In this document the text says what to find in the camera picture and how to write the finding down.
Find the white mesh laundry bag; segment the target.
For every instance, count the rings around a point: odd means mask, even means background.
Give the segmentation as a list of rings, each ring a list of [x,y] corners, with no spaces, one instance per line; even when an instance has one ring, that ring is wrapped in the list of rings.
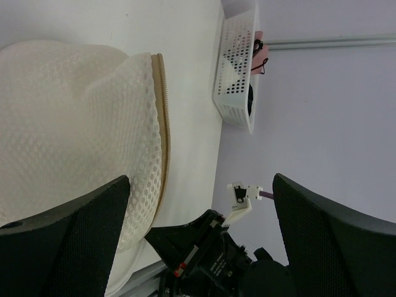
[[[132,274],[169,162],[162,55],[49,40],[1,50],[1,227],[129,178],[104,296]]]

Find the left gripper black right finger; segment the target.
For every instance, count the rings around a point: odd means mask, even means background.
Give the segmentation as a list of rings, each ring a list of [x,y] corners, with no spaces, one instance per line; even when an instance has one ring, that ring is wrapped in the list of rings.
[[[395,296],[395,224],[353,210],[282,174],[272,183],[298,296]]]

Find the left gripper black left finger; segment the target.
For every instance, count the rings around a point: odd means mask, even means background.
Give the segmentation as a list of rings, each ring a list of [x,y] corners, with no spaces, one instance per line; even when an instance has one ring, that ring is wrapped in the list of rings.
[[[1,227],[1,296],[104,296],[131,185],[98,189]]]

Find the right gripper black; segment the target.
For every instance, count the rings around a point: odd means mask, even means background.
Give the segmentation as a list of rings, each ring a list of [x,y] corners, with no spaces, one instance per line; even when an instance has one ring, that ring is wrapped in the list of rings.
[[[155,227],[145,239],[167,267],[160,296],[237,296],[239,281],[252,264],[235,243],[225,218],[205,211],[185,225]]]

